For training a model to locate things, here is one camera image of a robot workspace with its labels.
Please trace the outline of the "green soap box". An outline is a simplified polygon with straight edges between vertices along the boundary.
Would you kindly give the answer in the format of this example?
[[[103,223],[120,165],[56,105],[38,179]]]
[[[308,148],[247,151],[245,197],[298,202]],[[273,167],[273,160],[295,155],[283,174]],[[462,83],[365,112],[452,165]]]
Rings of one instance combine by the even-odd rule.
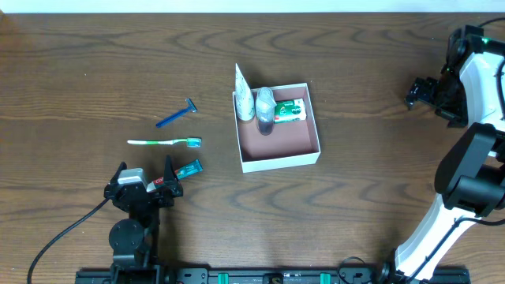
[[[304,121],[306,118],[307,113],[303,99],[291,99],[276,103],[274,113],[275,124]]]

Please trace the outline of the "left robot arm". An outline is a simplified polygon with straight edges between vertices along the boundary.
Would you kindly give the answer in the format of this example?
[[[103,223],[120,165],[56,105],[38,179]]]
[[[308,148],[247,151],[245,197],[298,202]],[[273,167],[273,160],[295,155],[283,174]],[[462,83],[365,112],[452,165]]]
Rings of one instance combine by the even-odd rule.
[[[181,196],[183,188],[169,155],[162,178],[151,183],[143,169],[120,164],[104,189],[104,197],[128,214],[109,233],[111,283],[174,282],[174,273],[158,259],[159,210],[174,206],[174,199]]]

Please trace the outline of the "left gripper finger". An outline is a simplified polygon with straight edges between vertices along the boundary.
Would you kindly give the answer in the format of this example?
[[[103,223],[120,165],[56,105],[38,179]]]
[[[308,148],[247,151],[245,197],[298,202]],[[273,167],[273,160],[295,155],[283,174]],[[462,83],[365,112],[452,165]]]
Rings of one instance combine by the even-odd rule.
[[[111,178],[109,184],[110,185],[117,185],[118,184],[118,179],[119,179],[119,176],[120,176],[121,172],[123,170],[126,170],[126,169],[127,169],[126,163],[125,162],[121,162],[119,164],[119,167],[118,167],[117,171],[115,172],[114,176]]]
[[[178,187],[178,178],[174,172],[171,157],[169,155],[167,155],[165,159],[163,183],[168,189],[176,189]]]

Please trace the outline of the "green white toothbrush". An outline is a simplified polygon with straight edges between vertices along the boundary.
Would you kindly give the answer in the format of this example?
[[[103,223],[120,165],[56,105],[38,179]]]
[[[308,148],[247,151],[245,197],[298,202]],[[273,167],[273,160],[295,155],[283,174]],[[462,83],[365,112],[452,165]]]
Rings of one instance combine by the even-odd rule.
[[[128,140],[131,145],[175,145],[185,144],[188,148],[200,148],[202,139],[198,137],[179,138],[174,140]]]

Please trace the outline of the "clear pump spray bottle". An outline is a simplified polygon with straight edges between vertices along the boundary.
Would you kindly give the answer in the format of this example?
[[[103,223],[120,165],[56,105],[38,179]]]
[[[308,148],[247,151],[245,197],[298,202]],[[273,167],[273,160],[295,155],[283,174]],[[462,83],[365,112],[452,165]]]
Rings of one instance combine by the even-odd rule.
[[[259,89],[256,95],[256,120],[260,133],[268,136],[272,133],[274,125],[276,101],[273,91],[268,87]]]

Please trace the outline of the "Colgate toothpaste tube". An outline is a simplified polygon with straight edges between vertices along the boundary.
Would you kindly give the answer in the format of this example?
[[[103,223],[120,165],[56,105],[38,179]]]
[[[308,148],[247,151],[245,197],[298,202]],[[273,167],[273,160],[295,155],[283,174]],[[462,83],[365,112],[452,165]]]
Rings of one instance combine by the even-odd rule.
[[[194,174],[198,174],[202,171],[203,171],[203,167],[200,163],[200,160],[196,159],[196,160],[192,161],[191,163],[186,164],[185,166],[183,166],[179,169],[176,169],[174,171],[174,173],[176,174],[177,178],[179,180],[181,180],[181,179],[185,179],[187,177],[190,177]],[[165,177],[159,177],[148,185],[147,191],[153,192],[156,189],[161,189],[165,184],[166,184]]]

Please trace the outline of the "white cosmetic tube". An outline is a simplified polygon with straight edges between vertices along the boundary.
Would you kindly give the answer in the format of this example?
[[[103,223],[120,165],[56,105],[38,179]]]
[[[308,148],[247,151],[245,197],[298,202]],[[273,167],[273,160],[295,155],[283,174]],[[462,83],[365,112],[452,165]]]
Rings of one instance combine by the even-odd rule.
[[[255,116],[254,98],[238,64],[235,65],[235,108],[241,121],[251,121]]]

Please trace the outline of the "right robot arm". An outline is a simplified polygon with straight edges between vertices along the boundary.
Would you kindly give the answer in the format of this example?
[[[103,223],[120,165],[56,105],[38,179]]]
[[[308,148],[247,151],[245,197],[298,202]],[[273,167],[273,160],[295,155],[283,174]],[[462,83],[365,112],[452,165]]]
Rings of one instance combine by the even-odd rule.
[[[405,97],[431,106],[450,128],[465,132],[441,160],[435,199],[413,234],[384,263],[374,283],[468,283],[465,268],[439,267],[451,246],[474,224],[504,208],[504,44],[487,37],[484,26],[466,25],[448,38],[440,78],[417,78]]]

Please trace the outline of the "blue disposable razor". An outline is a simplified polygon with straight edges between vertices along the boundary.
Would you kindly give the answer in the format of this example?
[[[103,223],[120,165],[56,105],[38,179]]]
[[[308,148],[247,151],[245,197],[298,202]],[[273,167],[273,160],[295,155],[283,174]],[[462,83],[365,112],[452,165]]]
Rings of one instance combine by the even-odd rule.
[[[162,128],[163,126],[170,124],[172,121],[175,121],[179,119],[180,117],[184,116],[187,113],[196,113],[197,108],[193,101],[190,98],[186,98],[185,101],[187,102],[188,106],[184,109],[179,110],[178,112],[164,118],[163,120],[157,122],[155,124],[156,128]]]

